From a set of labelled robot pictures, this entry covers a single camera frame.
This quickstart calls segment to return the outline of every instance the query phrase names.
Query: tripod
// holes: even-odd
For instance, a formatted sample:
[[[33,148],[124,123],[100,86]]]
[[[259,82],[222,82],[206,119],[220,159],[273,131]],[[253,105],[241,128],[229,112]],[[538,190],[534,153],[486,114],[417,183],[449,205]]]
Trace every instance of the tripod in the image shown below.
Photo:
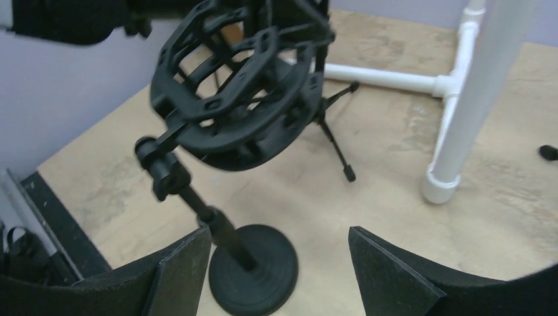
[[[275,228],[253,224],[237,230],[225,214],[207,205],[191,186],[191,175],[172,150],[181,128],[159,139],[136,143],[136,157],[153,178],[159,201],[180,196],[211,231],[217,249],[209,264],[209,286],[215,300],[232,315],[268,315],[290,297],[298,278],[298,260],[289,240]]]

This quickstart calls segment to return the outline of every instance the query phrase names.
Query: black strip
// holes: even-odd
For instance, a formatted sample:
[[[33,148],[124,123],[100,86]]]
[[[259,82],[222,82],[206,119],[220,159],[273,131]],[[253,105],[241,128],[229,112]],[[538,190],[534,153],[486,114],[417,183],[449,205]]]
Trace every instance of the black strip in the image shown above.
[[[68,213],[39,172],[23,180],[21,185],[84,278],[111,270],[111,266]]]

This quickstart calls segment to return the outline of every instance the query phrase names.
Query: table surface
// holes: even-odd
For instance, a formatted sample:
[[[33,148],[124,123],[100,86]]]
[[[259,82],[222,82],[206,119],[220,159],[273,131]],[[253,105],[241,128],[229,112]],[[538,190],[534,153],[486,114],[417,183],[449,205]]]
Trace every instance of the table surface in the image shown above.
[[[346,11],[334,11],[332,23],[338,39],[329,62],[427,75],[451,70],[454,30]],[[328,82],[326,95],[344,87]],[[140,91],[39,168],[113,268],[195,229],[179,199],[155,201],[151,179],[134,158],[138,138],[164,131],[148,94]],[[331,108],[328,120],[357,173],[352,184],[316,126],[246,172],[216,171],[178,153],[196,189],[236,226],[269,224],[294,243],[299,282],[277,315],[364,315],[347,246],[350,226],[483,277],[509,280],[558,262],[558,168],[537,154],[540,145],[558,145],[557,99],[558,49],[526,43],[463,183],[439,206],[419,191],[442,115],[440,101],[428,95],[362,87]],[[199,314],[225,315],[208,286]]]

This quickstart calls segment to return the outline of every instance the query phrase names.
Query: table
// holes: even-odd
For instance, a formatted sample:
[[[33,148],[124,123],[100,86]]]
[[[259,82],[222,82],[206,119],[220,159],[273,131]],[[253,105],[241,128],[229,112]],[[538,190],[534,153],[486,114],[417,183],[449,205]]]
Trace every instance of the table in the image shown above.
[[[454,30],[347,11],[334,11],[332,23],[338,39],[328,62],[427,75],[452,67]],[[344,86],[329,82],[326,94]],[[208,92],[211,81],[203,87]],[[164,130],[148,93],[140,91],[38,169],[113,268],[195,229],[179,199],[156,202],[136,163],[135,141]],[[196,189],[236,226],[269,224],[292,240],[301,272],[277,315],[364,315],[350,226],[483,277],[509,280],[558,262],[558,168],[537,154],[540,145],[558,142],[556,99],[558,49],[525,44],[445,205],[426,203],[419,191],[442,115],[427,95],[362,87],[331,109],[331,127],[357,173],[352,184],[316,126],[246,172],[216,171],[177,152]],[[225,315],[208,286],[199,314]]]

